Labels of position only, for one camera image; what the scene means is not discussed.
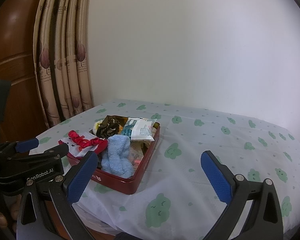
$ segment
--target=beige curtain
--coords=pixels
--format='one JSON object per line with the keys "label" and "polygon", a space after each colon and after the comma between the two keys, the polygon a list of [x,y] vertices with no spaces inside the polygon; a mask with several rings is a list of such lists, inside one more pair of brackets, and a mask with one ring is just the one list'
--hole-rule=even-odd
{"label": "beige curtain", "polygon": [[92,108],[86,55],[88,0],[40,0],[34,66],[47,128]]}

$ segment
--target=red box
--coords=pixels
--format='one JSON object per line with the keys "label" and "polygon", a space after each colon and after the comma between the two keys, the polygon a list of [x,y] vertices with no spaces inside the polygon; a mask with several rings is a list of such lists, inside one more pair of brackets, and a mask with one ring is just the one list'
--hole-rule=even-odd
{"label": "red box", "polygon": [[[135,193],[137,191],[137,188],[139,187],[139,184],[143,177],[143,174],[145,173],[146,168],[149,164],[149,161],[152,157],[154,148],[156,147],[158,140],[159,140],[160,124],[156,122],[154,124],[154,127],[157,129],[157,131],[153,137],[154,141],[151,142],[148,150],[144,154],[137,170],[135,171],[135,173],[132,177],[124,179],[119,176],[102,171],[100,169],[96,169],[94,171],[91,179],[97,183],[100,183],[100,184],[102,184],[106,187],[109,187],[111,189],[114,189],[116,191],[125,193],[127,195],[131,195],[131,194]],[[68,158],[71,166],[77,165],[79,163],[79,160],[77,160],[72,155],[68,154],[67,158]]]}

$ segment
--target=metal screw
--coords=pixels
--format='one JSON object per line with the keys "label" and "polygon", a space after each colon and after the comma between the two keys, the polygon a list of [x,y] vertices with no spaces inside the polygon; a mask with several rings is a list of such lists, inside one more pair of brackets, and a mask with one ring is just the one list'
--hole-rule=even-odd
{"label": "metal screw", "polygon": [[54,178],[54,180],[55,180],[56,182],[60,182],[60,181],[63,180],[63,176],[62,176],[62,175],[56,176],[56,177]]}
{"label": "metal screw", "polygon": [[238,181],[243,181],[243,180],[244,180],[244,176],[241,175],[241,174],[237,174],[237,175],[235,176],[235,178],[236,178]]}
{"label": "metal screw", "polygon": [[272,180],[271,179],[266,179],[266,184],[272,185]]}
{"label": "metal screw", "polygon": [[27,180],[27,185],[28,185],[28,186],[32,185],[32,183],[33,183],[33,180],[32,180],[32,179],[28,179],[28,180]]}

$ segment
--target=blue gripper pad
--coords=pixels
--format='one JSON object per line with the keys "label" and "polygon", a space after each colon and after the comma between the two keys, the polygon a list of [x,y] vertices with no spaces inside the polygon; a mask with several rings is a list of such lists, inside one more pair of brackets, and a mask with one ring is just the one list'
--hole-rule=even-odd
{"label": "blue gripper pad", "polygon": [[204,152],[201,155],[201,167],[208,177],[219,200],[229,205],[232,199],[231,185],[207,152]]}
{"label": "blue gripper pad", "polygon": [[[78,165],[71,167],[71,169],[78,168],[78,170],[73,175],[73,178],[69,182],[66,189],[67,200],[70,204],[79,201],[84,189],[86,188],[97,166],[98,166],[98,155],[95,152],[89,151],[86,153],[84,158],[80,160]],[[72,172],[70,172],[71,169],[68,171],[66,176],[73,174]]]}
{"label": "blue gripper pad", "polygon": [[19,153],[25,153],[39,146],[39,140],[37,138],[33,138],[27,141],[18,142],[15,146],[15,149]]}

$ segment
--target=wall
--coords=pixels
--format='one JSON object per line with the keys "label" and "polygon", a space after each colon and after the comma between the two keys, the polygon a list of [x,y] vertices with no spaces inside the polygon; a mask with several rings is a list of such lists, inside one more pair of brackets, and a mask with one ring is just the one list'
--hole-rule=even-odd
{"label": "wall", "polygon": [[90,0],[94,104],[139,99],[257,117],[300,141],[293,0]]}

